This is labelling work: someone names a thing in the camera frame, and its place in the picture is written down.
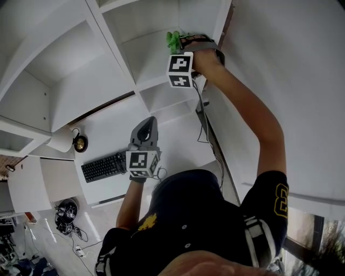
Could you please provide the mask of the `window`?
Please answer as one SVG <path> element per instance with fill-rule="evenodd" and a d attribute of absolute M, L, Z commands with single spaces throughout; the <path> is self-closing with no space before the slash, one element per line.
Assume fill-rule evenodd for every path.
<path fill-rule="evenodd" d="M 291 208 L 283 249 L 285 276 L 345 276 L 345 214 L 338 220 Z"/>

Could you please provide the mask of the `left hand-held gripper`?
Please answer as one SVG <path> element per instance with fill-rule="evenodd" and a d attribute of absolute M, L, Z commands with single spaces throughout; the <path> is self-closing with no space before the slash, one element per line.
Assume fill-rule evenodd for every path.
<path fill-rule="evenodd" d="M 132 178 L 153 178 L 160 161 L 161 151 L 156 146 L 139 146 L 135 142 L 158 142 L 158 124 L 154 116 L 141 121 L 132 131 L 126 151 L 126 170 Z"/>

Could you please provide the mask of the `green cloth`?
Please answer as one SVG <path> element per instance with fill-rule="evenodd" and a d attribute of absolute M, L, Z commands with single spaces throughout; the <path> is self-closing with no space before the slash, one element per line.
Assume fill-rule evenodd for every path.
<path fill-rule="evenodd" d="M 178 49 L 181 48 L 181 39 L 186 38 L 187 34 L 180 34 L 179 31 L 167 32 L 166 42 L 170 48 L 170 54 L 177 54 Z"/>

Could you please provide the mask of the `person's black shirt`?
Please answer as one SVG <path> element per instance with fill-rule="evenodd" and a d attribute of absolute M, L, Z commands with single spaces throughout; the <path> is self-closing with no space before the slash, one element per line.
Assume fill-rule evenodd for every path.
<path fill-rule="evenodd" d="M 266 268 L 286 238 L 288 192 L 286 175 L 267 171 L 236 206 L 207 170 L 172 175 L 155 188 L 147 214 L 130 230 L 107 232 L 96 276 L 158 276 L 192 251 Z"/>

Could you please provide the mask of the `person's left forearm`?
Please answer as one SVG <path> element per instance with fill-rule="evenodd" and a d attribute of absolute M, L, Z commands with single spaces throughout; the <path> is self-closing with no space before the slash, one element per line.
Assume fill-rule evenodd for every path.
<path fill-rule="evenodd" d="M 141 209 L 143 187 L 144 184 L 130 181 L 116 219 L 117 228 L 131 230 L 137 225 Z"/>

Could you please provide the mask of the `white desk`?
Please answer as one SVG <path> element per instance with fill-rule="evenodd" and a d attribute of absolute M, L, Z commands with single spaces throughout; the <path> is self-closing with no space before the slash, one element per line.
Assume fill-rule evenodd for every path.
<path fill-rule="evenodd" d="M 177 118 L 158 124 L 158 146 L 162 152 L 160 176 L 196 169 L 215 160 L 211 147 L 197 141 L 201 122 L 196 112 L 187 114 L 179 107 L 176 110 Z M 138 96 L 131 96 L 75 125 L 88 138 L 87 150 L 75 154 L 75 166 L 87 204 L 95 205 L 125 194 L 129 175 L 119 174 L 87 183 L 81 166 L 126 149 L 134 127 L 148 117 L 150 114 Z"/>

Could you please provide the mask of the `white shade table lamp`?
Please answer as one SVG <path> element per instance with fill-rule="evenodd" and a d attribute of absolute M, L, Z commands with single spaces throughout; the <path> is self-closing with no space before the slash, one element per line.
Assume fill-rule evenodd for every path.
<path fill-rule="evenodd" d="M 79 128 L 61 128 L 54 132 L 45 144 L 62 153 L 74 149 L 77 153 L 84 153 L 88 148 L 88 138 L 82 135 Z"/>

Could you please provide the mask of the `white cabinet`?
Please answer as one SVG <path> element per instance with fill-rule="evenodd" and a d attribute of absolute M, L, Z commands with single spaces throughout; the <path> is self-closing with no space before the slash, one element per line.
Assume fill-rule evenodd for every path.
<path fill-rule="evenodd" d="M 73 161 L 29 156 L 9 172 L 9 192 L 16 213 L 43 211 L 52 203 L 82 195 Z"/>

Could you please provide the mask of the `person's right forearm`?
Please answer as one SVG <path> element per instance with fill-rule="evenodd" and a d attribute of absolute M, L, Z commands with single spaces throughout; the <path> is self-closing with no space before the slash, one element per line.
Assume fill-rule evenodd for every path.
<path fill-rule="evenodd" d="M 218 66 L 206 79 L 229 99 L 257 137 L 260 145 L 257 174 L 273 170 L 285 174 L 284 133 L 273 113 L 224 65 Z"/>

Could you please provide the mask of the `white shelf unit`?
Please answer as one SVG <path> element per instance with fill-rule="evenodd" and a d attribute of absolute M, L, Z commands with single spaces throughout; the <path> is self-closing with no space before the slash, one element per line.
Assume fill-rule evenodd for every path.
<path fill-rule="evenodd" d="M 54 134 L 134 93 L 160 123 L 193 112 L 170 88 L 168 32 L 219 42 L 232 0 L 0 0 L 0 154 L 57 151 Z"/>

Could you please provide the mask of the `black keyboard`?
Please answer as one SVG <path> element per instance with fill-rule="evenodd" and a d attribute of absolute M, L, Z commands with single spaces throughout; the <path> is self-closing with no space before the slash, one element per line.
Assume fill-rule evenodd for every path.
<path fill-rule="evenodd" d="M 82 173 L 87 183 L 99 181 L 111 176 L 125 174 L 126 151 L 117 152 L 109 156 L 88 162 L 81 166 Z"/>

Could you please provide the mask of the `person's right hand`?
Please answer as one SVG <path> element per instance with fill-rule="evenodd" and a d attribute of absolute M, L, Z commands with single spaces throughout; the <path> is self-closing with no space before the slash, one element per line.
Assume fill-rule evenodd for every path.
<path fill-rule="evenodd" d="M 205 77 L 221 65 L 222 63 L 214 49 L 203 49 L 194 52 L 192 68 Z"/>

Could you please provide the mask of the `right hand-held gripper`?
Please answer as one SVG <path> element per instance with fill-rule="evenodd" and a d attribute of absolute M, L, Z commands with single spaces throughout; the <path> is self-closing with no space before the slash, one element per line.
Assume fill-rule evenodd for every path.
<path fill-rule="evenodd" d="M 208 40 L 203 34 L 189 34 L 180 40 L 177 54 L 171 54 L 167 66 L 167 76 L 172 88 L 193 88 L 193 80 L 200 73 L 192 69 L 194 52 L 203 49 L 214 49 L 216 55 L 225 64 L 225 55 L 214 40 Z"/>

